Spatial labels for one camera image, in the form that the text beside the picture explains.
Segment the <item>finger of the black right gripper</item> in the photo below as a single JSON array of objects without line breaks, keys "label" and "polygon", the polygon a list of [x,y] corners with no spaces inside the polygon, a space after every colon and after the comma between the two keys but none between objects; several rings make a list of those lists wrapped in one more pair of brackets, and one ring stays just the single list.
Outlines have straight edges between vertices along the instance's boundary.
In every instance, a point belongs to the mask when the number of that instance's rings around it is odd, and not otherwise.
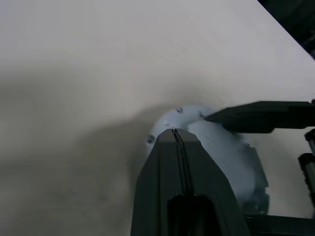
[{"label": "finger of the black right gripper", "polygon": [[315,106],[309,102],[258,101],[228,107],[206,121],[235,133],[271,133],[274,129],[304,129],[315,125]]},{"label": "finger of the black right gripper", "polygon": [[272,215],[246,215],[252,236],[315,236],[315,220]]}]

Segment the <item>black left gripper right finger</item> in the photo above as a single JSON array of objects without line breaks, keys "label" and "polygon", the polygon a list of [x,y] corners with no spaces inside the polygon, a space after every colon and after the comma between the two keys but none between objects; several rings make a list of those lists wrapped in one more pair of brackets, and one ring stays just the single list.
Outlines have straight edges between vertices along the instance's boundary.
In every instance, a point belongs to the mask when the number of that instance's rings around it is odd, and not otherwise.
[{"label": "black left gripper right finger", "polygon": [[183,194],[175,200],[177,236],[247,236],[231,185],[197,137],[175,131]]}]

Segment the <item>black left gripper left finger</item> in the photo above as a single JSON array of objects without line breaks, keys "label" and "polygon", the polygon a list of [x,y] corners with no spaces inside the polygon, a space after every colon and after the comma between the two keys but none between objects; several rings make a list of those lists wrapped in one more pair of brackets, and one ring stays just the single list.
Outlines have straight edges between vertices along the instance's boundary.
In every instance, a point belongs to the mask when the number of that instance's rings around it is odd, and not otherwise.
[{"label": "black left gripper left finger", "polygon": [[182,193],[175,130],[156,139],[136,183],[131,234],[168,236],[168,202]]}]

